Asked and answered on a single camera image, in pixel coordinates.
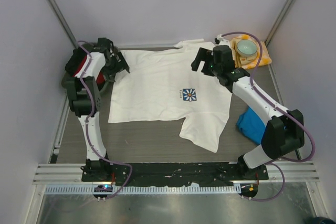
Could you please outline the blue t-shirt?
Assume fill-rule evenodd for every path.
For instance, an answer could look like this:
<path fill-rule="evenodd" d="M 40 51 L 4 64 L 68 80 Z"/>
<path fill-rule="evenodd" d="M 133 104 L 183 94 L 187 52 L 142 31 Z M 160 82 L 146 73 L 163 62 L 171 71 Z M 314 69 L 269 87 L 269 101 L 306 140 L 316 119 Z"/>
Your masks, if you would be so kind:
<path fill-rule="evenodd" d="M 250 107 L 241 114 L 236 123 L 238 130 L 253 143 L 260 145 L 266 126 Z"/>

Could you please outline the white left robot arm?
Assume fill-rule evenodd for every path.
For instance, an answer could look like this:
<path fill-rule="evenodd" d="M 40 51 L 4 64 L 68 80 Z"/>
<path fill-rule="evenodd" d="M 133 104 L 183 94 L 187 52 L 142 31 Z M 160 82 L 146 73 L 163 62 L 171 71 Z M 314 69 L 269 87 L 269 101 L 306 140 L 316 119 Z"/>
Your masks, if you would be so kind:
<path fill-rule="evenodd" d="M 96 43 L 79 41 L 65 65 L 62 85 L 67 91 L 70 110 L 82 126 L 87 147 L 82 171 L 85 175 L 94 174 L 102 182 L 111 177 L 112 165 L 100 131 L 101 92 L 123 70 L 130 71 L 124 56 L 105 37 L 98 38 Z"/>

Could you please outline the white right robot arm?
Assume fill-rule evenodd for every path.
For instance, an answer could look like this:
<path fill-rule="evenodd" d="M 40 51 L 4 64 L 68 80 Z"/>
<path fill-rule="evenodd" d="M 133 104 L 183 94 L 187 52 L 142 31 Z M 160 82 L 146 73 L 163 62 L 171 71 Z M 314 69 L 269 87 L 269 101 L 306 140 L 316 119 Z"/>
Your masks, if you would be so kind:
<path fill-rule="evenodd" d="M 253 84 L 249 72 L 235 67 L 229 46 L 219 45 L 212 50 L 200 48 L 191 64 L 192 70 L 197 71 L 201 62 L 204 64 L 201 72 L 216 77 L 222 86 L 241 98 L 265 126 L 261 144 L 238 158 L 239 177 L 251 179 L 263 165 L 304 146 L 302 113 L 288 110 Z"/>

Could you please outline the white flower print t-shirt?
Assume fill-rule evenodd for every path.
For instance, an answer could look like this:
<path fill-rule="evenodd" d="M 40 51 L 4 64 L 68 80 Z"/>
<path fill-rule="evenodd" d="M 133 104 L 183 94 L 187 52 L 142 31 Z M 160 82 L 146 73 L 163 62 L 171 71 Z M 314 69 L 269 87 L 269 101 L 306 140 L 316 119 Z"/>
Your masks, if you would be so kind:
<path fill-rule="evenodd" d="M 191 69 L 198 50 L 214 46 L 197 39 L 163 51 L 122 50 L 130 71 L 115 77 L 108 122 L 184 119 L 179 136 L 216 153 L 232 94 L 215 77 Z"/>

